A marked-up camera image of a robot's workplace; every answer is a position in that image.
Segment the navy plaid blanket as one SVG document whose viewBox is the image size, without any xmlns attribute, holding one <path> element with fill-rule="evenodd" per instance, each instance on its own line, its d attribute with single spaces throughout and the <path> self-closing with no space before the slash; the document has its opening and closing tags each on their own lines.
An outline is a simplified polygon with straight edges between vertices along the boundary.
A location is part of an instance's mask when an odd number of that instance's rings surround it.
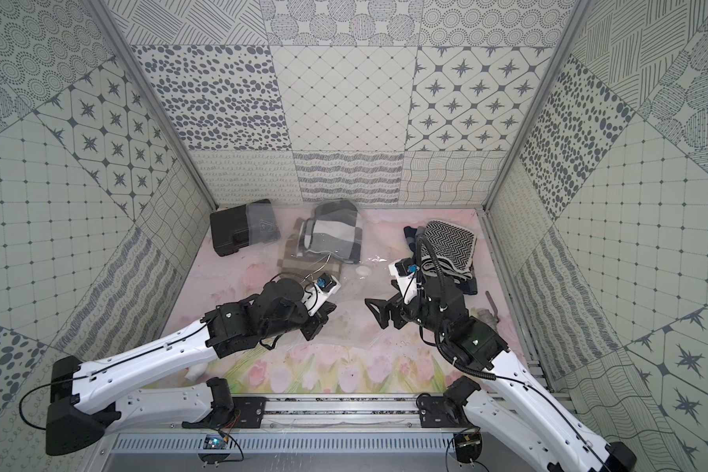
<svg viewBox="0 0 708 472">
<path fill-rule="evenodd" d="M 473 263 L 477 237 L 472 231 L 454 223 L 430 220 L 425 226 L 405 226 L 403 233 L 413 253 L 417 236 L 424 235 L 434 248 L 444 275 L 451 277 L 464 295 L 478 294 Z"/>
</svg>

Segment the black white chevron knit blanket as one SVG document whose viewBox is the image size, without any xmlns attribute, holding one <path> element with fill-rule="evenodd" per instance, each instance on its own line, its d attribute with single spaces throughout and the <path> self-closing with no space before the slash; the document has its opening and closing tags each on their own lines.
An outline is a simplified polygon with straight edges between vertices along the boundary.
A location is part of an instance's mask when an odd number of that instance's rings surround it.
<svg viewBox="0 0 708 472">
<path fill-rule="evenodd" d="M 462 227 L 442 220 L 431 220 L 417 235 L 433 248 L 442 273 L 454 280 L 469 280 L 473 275 L 476 235 Z"/>
</svg>

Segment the clear plastic vacuum bag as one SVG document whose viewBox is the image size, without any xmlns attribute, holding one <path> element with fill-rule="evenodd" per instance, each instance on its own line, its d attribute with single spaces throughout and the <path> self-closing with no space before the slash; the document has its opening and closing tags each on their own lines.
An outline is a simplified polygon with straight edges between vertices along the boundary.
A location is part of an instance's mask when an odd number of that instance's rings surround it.
<svg viewBox="0 0 708 472">
<path fill-rule="evenodd" d="M 364 345 L 372 337 L 370 332 L 374 329 L 374 325 L 364 321 L 364 299 L 370 293 L 384 294 L 387 291 L 389 277 L 385 274 L 385 255 L 377 253 L 373 249 L 366 250 L 364 246 L 376 243 L 384 245 L 389 236 L 395 236 L 393 231 L 387 232 L 385 230 L 385 225 L 388 222 L 397 223 L 403 220 L 407 226 L 412 227 L 425 226 L 427 223 L 427 213 L 424 210 L 414 210 L 414 208 L 394 210 L 393 212 L 391 210 L 372 210 L 371 212 L 359 210 L 359 214 L 363 222 L 361 261 L 356 265 L 342 263 L 341 275 L 338 279 L 340 289 L 336 294 L 328 297 L 328 302 L 336 304 L 336 309 L 330 314 L 330 320 L 320 331 L 324 334 L 326 342 L 330 344 L 351 341 L 354 344 Z M 291 230 L 287 235 L 282 235 L 279 228 L 280 238 L 277 241 L 282 241 L 284 245 Z M 355 271 L 358 266 L 369 267 L 372 274 L 368 277 L 359 277 Z M 291 278 L 300 283 L 314 283 L 316 279 L 300 278 L 297 275 L 291 275 L 291 273 L 281 273 L 279 270 L 277 272 L 277 279 Z"/>
</svg>

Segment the grey white checked blanket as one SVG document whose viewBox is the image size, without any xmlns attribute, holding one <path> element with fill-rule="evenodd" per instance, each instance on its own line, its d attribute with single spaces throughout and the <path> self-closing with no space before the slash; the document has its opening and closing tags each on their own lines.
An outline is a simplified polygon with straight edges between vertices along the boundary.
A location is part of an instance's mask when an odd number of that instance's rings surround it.
<svg viewBox="0 0 708 472">
<path fill-rule="evenodd" d="M 363 222 L 357 206 L 348 200 L 324 202 L 313 210 L 300 230 L 300 250 L 330 255 L 342 263 L 361 261 Z"/>
</svg>

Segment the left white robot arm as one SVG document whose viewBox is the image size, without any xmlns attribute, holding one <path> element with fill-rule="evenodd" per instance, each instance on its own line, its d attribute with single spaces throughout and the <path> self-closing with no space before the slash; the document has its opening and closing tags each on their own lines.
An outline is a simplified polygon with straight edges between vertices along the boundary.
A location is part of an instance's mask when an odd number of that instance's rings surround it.
<svg viewBox="0 0 708 472">
<path fill-rule="evenodd" d="M 75 356 L 56 361 L 45 425 L 46 453 L 78 452 L 142 417 L 160 417 L 191 429 L 229 425 L 236 415 L 225 379 L 206 382 L 203 389 L 209 400 L 180 393 L 163 407 L 148 405 L 136 392 L 183 369 L 257 346 L 273 350 L 287 332 L 314 339 L 336 308 L 328 299 L 339 289 L 339 280 L 328 273 L 312 281 L 271 280 L 261 293 L 219 305 L 169 336 L 96 361 L 83 362 Z"/>
</svg>

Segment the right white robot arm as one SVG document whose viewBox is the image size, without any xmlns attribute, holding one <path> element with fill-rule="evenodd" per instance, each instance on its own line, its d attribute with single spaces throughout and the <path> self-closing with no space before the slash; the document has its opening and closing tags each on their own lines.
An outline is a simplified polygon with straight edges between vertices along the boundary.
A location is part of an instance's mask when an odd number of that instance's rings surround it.
<svg viewBox="0 0 708 472">
<path fill-rule="evenodd" d="M 442 395 L 450 422 L 490 433 L 536 471 L 635 470 L 635 453 L 563 407 L 495 330 L 469 314 L 452 281 L 423 277 L 413 264 L 389 271 L 397 295 L 365 304 L 381 328 L 413 323 L 430 332 L 429 346 L 460 371 Z"/>
</svg>

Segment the white round bag valve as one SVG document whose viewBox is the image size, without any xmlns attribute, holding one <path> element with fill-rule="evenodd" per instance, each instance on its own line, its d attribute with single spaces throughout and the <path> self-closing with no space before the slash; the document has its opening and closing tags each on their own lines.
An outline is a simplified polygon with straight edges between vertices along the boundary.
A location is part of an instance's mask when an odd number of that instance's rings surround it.
<svg viewBox="0 0 708 472">
<path fill-rule="evenodd" d="M 369 267 L 366 267 L 365 265 L 358 265 L 355 271 L 359 275 L 359 277 L 368 277 L 372 274 L 372 270 Z"/>
</svg>

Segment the brown plaid blanket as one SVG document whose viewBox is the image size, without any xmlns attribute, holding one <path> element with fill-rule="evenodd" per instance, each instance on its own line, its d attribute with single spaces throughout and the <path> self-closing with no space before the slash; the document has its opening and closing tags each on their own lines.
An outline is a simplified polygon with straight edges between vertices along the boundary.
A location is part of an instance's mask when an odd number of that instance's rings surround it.
<svg viewBox="0 0 708 472">
<path fill-rule="evenodd" d="M 298 218 L 286 238 L 277 261 L 281 273 L 291 273 L 300 278 L 314 279 L 328 273 L 340 279 L 342 262 L 330 254 L 305 253 L 301 246 L 304 218 Z"/>
</svg>

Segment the grey metal cylinder tool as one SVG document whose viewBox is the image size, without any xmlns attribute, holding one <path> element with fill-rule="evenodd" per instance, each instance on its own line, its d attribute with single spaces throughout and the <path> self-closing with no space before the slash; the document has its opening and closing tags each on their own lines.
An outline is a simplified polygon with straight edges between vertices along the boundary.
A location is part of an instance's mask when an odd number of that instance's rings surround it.
<svg viewBox="0 0 708 472">
<path fill-rule="evenodd" d="M 497 304 L 495 303 L 491 293 L 489 291 L 485 292 L 489 308 L 478 308 L 475 310 L 475 316 L 483 323 L 488 325 L 495 332 L 498 330 L 498 324 L 500 322 L 499 310 Z"/>
</svg>

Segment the black plastic case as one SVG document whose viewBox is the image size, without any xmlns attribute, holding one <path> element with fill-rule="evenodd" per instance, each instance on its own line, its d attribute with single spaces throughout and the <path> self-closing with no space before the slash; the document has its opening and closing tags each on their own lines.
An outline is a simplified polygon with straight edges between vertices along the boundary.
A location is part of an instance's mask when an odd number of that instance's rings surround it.
<svg viewBox="0 0 708 472">
<path fill-rule="evenodd" d="M 214 251 L 220 257 L 280 238 L 275 211 L 268 199 L 217 210 L 210 215 L 210 232 Z"/>
</svg>

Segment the orange white spray bottle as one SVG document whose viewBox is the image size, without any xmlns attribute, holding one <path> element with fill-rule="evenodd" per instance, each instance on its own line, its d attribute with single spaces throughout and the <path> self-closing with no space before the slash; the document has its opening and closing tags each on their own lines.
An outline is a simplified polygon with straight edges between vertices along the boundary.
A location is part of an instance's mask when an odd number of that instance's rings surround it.
<svg viewBox="0 0 708 472">
<path fill-rule="evenodd" d="M 189 367 L 184 376 L 185 380 L 190 383 L 196 383 L 200 377 L 202 377 L 210 367 L 209 363 L 197 364 Z"/>
</svg>

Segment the right black circuit module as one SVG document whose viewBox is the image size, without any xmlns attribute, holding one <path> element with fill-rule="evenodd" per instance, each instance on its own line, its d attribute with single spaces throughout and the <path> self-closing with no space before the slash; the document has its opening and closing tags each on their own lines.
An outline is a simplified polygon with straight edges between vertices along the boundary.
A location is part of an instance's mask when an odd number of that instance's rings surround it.
<svg viewBox="0 0 708 472">
<path fill-rule="evenodd" d="M 454 435 L 454 455 L 457 462 L 476 462 L 483 450 L 483 438 L 479 432 L 465 432 Z"/>
</svg>

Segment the left green circuit board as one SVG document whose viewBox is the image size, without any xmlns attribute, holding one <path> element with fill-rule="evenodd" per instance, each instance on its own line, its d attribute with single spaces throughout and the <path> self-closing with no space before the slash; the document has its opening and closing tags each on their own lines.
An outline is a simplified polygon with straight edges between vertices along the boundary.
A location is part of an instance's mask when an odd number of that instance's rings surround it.
<svg viewBox="0 0 708 472">
<path fill-rule="evenodd" d="M 204 450 L 225 450 L 227 447 L 226 439 L 220 435 L 206 436 L 203 444 Z"/>
</svg>

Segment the aluminium mounting rail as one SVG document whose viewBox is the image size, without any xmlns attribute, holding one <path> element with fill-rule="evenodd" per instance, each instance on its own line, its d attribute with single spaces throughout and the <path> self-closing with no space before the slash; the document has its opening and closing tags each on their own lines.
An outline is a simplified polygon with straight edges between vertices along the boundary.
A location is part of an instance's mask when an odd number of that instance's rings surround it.
<svg viewBox="0 0 708 472">
<path fill-rule="evenodd" d="M 260 429 L 273 424 L 296 428 L 324 425 L 420 425 L 418 395 L 270 395 Z M 106 427 L 107 434 L 130 429 L 175 428 L 197 422 L 214 406 L 233 406 L 233 399 L 214 400 L 207 387 L 140 389 L 116 401 L 120 418 Z"/>
</svg>

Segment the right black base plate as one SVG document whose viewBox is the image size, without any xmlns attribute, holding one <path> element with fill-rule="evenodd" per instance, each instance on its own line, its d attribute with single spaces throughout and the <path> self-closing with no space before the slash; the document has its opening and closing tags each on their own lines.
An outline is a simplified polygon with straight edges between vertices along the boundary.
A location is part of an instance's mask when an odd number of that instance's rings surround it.
<svg viewBox="0 0 708 472">
<path fill-rule="evenodd" d="M 416 397 L 420 425 L 423 429 L 464 428 L 469 423 L 463 409 L 443 395 L 421 393 Z"/>
</svg>

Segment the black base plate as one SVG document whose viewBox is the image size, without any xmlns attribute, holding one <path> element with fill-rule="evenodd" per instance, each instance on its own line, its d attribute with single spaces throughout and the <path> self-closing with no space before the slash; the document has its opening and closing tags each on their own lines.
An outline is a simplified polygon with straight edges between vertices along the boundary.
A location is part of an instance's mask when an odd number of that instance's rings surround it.
<svg viewBox="0 0 708 472">
<path fill-rule="evenodd" d="M 181 427 L 187 430 L 259 429 L 262 426 L 266 406 L 266 397 L 234 397 L 232 407 L 214 406 L 199 421 L 184 421 Z"/>
<path fill-rule="evenodd" d="M 469 423 L 463 409 L 443 395 L 421 393 L 416 397 L 420 425 L 423 429 L 464 428 Z"/>
</svg>

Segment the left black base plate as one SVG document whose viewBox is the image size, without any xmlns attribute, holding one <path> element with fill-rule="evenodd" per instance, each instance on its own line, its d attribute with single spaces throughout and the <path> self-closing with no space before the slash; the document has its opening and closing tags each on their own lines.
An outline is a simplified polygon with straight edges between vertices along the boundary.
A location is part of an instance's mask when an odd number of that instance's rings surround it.
<svg viewBox="0 0 708 472">
<path fill-rule="evenodd" d="M 234 397 L 232 407 L 214 406 L 199 421 L 184 421 L 181 427 L 187 430 L 259 429 L 262 426 L 266 406 L 266 397 Z"/>
</svg>

